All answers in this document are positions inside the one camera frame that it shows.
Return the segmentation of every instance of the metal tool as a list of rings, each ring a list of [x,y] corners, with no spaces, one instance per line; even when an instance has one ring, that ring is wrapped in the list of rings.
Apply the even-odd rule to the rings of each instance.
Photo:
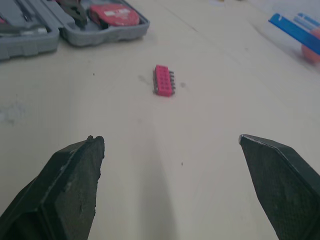
[[[25,5],[22,4],[22,2],[20,0],[14,0],[15,4],[18,5],[18,7],[20,8],[22,14],[23,14],[23,18],[26,22],[31,22],[32,21],[32,15],[30,14],[30,12],[28,11],[28,9],[26,8]]]
[[[30,27],[13,26],[6,22],[0,24],[0,38],[47,34],[47,28],[41,24]]]
[[[70,15],[75,24],[84,28],[88,24],[86,10],[82,7],[79,0],[56,0],[60,7]]]

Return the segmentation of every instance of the scratch mark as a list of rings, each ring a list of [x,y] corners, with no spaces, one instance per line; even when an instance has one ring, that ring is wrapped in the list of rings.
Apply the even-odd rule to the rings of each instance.
[[[138,76],[138,79],[139,79],[140,82],[143,82],[144,84],[146,84],[146,85],[148,85],[148,86],[151,86],[151,85],[152,85],[152,83],[149,82],[149,81],[147,81],[147,79],[146,79],[144,76],[142,76],[142,75],[139,75],[139,76]]]
[[[25,114],[25,108],[18,102],[7,107],[0,107],[0,124],[14,126]]]

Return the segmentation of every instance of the blue plastic object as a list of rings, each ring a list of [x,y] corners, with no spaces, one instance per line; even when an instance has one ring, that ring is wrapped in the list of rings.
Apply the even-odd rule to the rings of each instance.
[[[291,37],[293,37],[294,39],[296,39],[297,41],[299,41],[300,43],[302,43],[303,45],[307,46],[315,53],[320,55],[320,39],[316,36],[307,32],[302,27],[294,24],[293,22],[291,22],[284,16],[280,15],[279,13],[274,14],[270,18],[269,22],[281,29],[282,31],[284,31],[285,33],[287,33],[288,35],[290,35]]]

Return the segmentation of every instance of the tool case compartment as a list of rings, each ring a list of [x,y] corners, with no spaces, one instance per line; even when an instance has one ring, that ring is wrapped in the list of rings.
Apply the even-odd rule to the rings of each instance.
[[[60,36],[78,47],[133,40],[144,36],[150,25],[141,13],[124,0],[81,0],[80,4],[86,11],[85,27],[79,27],[55,0],[0,0],[0,20],[19,28],[41,25],[46,28],[46,33],[32,35],[2,36],[0,31],[0,60],[55,51]],[[90,6],[103,4],[129,7],[138,14],[139,24],[102,29],[87,13]]]

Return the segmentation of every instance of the red screwdriver bit holder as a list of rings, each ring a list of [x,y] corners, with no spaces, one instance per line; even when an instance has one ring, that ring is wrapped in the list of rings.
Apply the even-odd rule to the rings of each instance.
[[[169,71],[167,66],[157,65],[153,71],[154,93],[170,97],[175,94],[175,76],[173,71]]]

